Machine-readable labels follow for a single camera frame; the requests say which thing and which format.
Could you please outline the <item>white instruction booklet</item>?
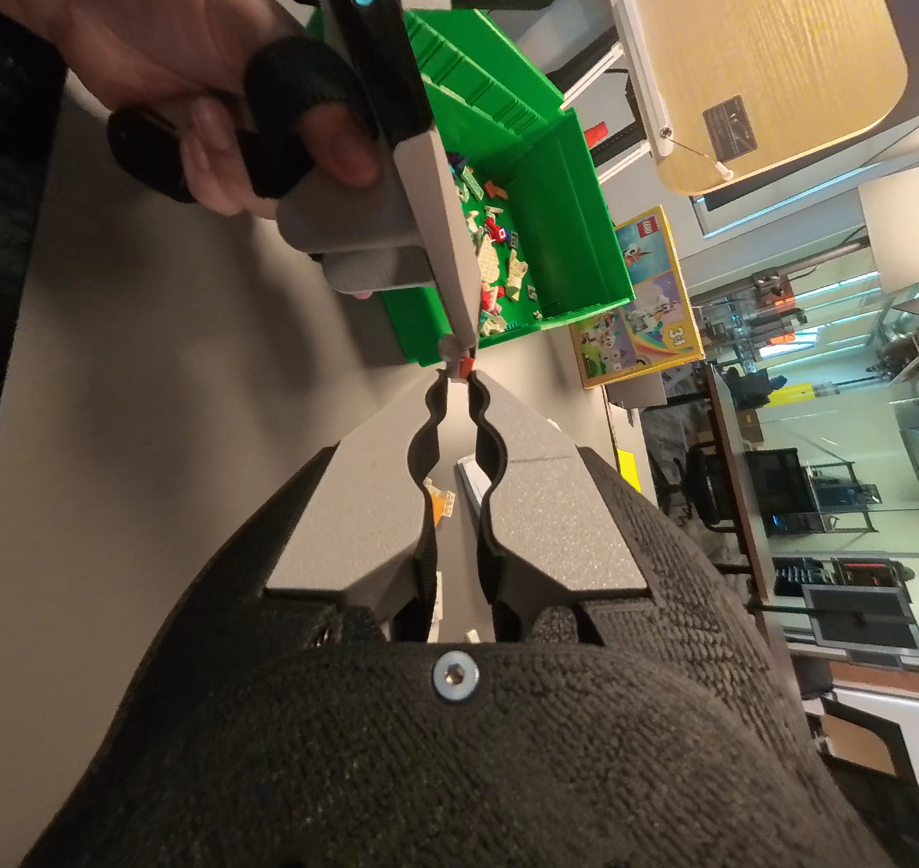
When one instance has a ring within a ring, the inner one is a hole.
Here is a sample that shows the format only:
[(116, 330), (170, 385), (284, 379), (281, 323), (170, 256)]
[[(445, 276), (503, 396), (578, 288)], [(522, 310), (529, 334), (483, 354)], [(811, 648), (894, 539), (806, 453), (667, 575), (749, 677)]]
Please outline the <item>white instruction booklet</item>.
[(491, 488), (492, 480), (479, 466), (473, 452), (457, 460), (456, 472), (471, 519), (475, 525), (479, 525), (482, 504)]

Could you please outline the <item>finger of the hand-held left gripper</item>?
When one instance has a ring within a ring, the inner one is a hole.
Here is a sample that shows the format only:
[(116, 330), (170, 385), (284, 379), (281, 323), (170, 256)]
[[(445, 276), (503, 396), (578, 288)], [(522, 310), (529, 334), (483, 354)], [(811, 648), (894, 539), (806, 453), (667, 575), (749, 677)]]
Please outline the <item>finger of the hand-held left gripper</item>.
[(439, 343), (440, 354), (447, 364), (473, 360), (480, 270), (439, 132), (428, 130), (398, 143), (393, 160), (450, 327)]

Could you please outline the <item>pale orange lego piece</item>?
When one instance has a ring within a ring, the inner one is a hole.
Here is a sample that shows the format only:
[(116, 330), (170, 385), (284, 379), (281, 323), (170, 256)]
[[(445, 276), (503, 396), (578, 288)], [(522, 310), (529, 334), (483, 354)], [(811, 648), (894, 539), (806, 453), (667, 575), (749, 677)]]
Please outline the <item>pale orange lego piece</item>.
[(433, 523), (437, 528), (443, 519), (450, 519), (456, 502), (456, 493), (435, 485), (430, 476), (424, 479), (424, 488), (431, 498)]

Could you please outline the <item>person's left hand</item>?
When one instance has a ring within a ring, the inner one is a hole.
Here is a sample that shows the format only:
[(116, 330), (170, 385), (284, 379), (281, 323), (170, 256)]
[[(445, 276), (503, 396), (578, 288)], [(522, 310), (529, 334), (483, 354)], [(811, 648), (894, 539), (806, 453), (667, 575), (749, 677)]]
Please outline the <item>person's left hand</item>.
[(49, 40), (104, 106), (173, 107), (191, 194), (232, 217), (274, 219), (250, 183), (235, 118), (215, 91), (242, 96), (250, 58), (303, 37), (275, 0), (1, 0), (2, 13)]

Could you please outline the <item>pile of lego pieces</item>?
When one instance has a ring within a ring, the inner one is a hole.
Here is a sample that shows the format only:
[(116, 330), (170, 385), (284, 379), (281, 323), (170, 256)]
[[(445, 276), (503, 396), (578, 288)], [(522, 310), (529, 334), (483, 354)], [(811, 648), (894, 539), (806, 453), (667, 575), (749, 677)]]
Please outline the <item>pile of lego pieces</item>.
[(480, 339), (538, 330), (544, 320), (535, 275), (525, 261), (508, 191), (472, 166), (461, 153), (447, 161), (480, 275)]

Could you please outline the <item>black computer monitor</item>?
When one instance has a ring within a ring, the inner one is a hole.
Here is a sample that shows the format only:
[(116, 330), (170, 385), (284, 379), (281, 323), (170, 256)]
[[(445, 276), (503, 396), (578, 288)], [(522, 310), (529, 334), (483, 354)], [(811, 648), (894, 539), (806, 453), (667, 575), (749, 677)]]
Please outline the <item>black computer monitor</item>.
[(745, 451), (756, 503), (764, 522), (818, 512), (810, 478), (796, 448)]

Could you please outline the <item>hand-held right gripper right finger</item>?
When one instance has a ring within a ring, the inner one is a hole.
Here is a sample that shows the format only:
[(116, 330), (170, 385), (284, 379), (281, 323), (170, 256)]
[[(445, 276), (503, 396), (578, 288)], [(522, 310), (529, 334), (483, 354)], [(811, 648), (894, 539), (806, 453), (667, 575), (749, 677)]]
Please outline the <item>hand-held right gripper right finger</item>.
[(487, 478), (478, 565), (493, 606), (639, 598), (647, 581), (576, 442), (481, 370), (468, 378)]

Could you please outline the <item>yellow lego set box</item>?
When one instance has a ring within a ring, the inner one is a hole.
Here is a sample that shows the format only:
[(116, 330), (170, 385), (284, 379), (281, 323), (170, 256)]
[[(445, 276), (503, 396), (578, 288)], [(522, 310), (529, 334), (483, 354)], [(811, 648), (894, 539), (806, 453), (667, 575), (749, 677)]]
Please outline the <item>yellow lego set box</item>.
[(570, 325), (584, 389), (672, 370), (705, 357), (672, 231), (656, 206), (616, 229), (633, 300)]

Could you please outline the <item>light wooden table top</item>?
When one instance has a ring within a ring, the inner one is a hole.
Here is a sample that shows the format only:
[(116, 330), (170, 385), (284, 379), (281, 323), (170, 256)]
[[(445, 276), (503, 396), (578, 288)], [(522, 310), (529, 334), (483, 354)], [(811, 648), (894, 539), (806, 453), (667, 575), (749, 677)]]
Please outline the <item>light wooden table top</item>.
[(675, 194), (858, 138), (909, 92), (902, 0), (610, 2), (650, 154)]

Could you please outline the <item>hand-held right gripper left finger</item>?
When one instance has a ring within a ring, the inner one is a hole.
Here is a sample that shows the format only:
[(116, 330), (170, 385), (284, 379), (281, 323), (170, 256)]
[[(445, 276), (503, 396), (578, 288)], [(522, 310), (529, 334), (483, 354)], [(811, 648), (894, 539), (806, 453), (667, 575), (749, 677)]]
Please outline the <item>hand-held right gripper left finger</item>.
[(426, 369), (335, 448), (266, 588), (339, 607), (400, 611), (434, 536), (425, 479), (439, 460), (440, 372)]

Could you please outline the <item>large green plastic bin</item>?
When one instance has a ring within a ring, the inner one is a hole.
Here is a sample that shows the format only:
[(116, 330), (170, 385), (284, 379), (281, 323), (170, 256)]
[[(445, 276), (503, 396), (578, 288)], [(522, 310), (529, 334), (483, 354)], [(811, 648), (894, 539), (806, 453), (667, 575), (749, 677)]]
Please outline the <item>large green plastic bin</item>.
[(406, 31), (445, 152), (509, 193), (544, 320), (568, 326), (634, 292), (594, 162), (562, 93), (480, 11), (408, 11)]

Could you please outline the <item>black office chair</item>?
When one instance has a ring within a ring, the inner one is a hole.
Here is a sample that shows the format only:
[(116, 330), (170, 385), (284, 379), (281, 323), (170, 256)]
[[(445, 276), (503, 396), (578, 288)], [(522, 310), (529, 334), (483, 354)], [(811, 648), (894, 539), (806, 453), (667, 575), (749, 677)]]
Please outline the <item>black office chair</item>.
[(718, 533), (738, 532), (724, 465), (714, 440), (692, 445), (684, 458), (673, 459), (686, 506), (706, 529)]

